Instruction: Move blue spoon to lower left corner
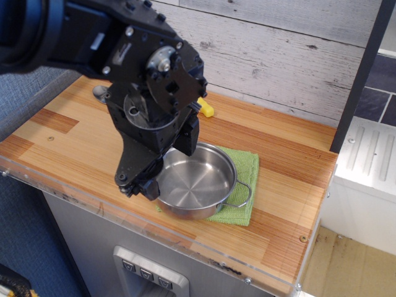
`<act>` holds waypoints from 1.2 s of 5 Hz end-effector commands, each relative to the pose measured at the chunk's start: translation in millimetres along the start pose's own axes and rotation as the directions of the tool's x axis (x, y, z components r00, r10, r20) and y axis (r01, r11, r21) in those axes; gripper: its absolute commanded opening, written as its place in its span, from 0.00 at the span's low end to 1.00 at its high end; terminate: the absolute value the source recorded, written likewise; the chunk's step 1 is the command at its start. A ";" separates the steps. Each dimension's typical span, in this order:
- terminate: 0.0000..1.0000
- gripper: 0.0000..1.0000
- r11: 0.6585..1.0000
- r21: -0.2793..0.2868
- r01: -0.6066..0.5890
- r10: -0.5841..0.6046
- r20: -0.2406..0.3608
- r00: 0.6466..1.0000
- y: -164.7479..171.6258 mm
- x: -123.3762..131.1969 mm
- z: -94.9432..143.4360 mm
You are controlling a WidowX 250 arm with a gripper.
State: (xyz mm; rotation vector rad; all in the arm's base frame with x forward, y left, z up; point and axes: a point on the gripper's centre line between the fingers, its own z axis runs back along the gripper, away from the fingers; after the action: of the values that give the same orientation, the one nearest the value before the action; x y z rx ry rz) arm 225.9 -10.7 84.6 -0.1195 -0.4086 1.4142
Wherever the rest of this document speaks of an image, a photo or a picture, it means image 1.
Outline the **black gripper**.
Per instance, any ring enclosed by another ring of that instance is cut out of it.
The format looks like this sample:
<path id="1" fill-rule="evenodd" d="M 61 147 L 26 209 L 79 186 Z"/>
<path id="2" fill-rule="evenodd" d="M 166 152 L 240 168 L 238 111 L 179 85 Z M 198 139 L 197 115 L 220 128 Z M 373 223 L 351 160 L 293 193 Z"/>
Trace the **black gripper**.
<path id="1" fill-rule="evenodd" d="M 171 115 L 164 112 L 146 89 L 113 83 L 107 108 L 123 139 L 123 153 L 115 183 L 125 195 L 142 194 L 148 200 L 160 196 L 157 176 L 163 157 L 174 148 L 187 156 L 195 152 L 199 137 L 198 102 Z"/>

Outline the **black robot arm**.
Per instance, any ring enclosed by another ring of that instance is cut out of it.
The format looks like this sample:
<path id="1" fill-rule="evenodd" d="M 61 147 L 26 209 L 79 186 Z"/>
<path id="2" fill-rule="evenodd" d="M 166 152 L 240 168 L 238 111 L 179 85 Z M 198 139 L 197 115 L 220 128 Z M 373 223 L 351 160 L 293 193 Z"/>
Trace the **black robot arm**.
<path id="1" fill-rule="evenodd" d="M 116 184 L 158 198 L 165 153 L 196 149 L 207 94 L 198 52 L 150 1 L 2 1 L 1 72 L 41 66 L 111 82 L 106 105 L 124 145 Z"/>

